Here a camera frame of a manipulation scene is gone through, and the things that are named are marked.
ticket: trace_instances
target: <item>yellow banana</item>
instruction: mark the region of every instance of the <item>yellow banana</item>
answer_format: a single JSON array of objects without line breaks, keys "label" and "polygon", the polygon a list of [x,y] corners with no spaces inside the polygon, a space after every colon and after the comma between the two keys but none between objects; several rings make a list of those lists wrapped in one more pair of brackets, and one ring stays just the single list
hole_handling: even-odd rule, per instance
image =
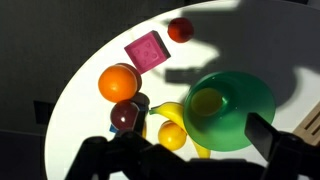
[{"label": "yellow banana", "polygon": [[[149,110],[149,113],[152,114],[159,114],[162,115],[174,123],[176,123],[178,126],[180,126],[181,129],[183,129],[186,133],[187,130],[184,127],[183,123],[183,106],[180,103],[177,102],[166,102],[163,103],[160,106],[153,107]],[[209,158],[211,151],[209,149],[206,149],[202,146],[200,146],[198,143],[193,142],[193,145],[196,148],[196,151],[198,153],[198,156],[200,158]]]}]

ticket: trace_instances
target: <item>pink block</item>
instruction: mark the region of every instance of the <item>pink block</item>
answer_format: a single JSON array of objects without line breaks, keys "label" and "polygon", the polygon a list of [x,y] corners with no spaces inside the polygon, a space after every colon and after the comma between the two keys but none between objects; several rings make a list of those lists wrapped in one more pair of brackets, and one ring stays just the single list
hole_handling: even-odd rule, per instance
[{"label": "pink block", "polygon": [[140,74],[170,57],[157,31],[151,31],[124,48]]}]

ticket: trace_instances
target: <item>white table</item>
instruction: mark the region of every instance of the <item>white table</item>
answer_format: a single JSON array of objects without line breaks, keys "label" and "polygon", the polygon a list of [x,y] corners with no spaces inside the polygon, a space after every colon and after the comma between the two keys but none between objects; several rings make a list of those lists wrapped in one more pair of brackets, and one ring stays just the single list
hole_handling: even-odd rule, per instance
[{"label": "white table", "polygon": [[[187,17],[195,35],[177,44],[167,35],[167,23]],[[59,98],[48,126],[45,166],[49,180],[63,179],[84,139],[104,136],[111,140],[109,114],[113,103],[98,90],[98,78],[110,65],[132,64],[124,47],[151,30],[159,32],[171,58],[142,75],[141,92],[150,107],[180,101],[188,84],[164,81],[165,69],[203,68],[202,73],[238,70],[264,80],[274,92],[277,112],[273,126],[292,131],[319,101],[320,11],[280,1],[225,0],[176,9],[125,31],[103,46],[75,74]],[[147,140],[158,143],[166,119],[147,116]],[[185,160],[196,158],[190,141],[175,152]],[[245,158],[265,165],[253,146],[233,152],[212,152],[211,158]],[[121,173],[113,177],[122,177]]]}]

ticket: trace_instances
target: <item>green plate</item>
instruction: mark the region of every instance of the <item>green plate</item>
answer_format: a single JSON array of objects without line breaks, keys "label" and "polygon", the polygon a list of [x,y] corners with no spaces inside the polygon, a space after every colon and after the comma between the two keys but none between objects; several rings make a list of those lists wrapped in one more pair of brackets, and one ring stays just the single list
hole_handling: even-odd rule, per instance
[{"label": "green plate", "polygon": [[[204,92],[206,88],[216,90],[222,98],[219,100],[219,93],[202,93],[202,102],[212,99],[217,102],[207,105],[213,108],[212,111],[204,107],[205,114],[201,114],[198,112],[199,106],[195,104],[201,101],[194,101],[194,96],[199,99],[199,91]],[[224,152],[251,144],[244,134],[249,112],[258,113],[271,124],[276,109],[269,87],[259,78],[242,72],[217,72],[203,77],[191,87],[184,107],[184,125],[189,136],[207,149]]]}]

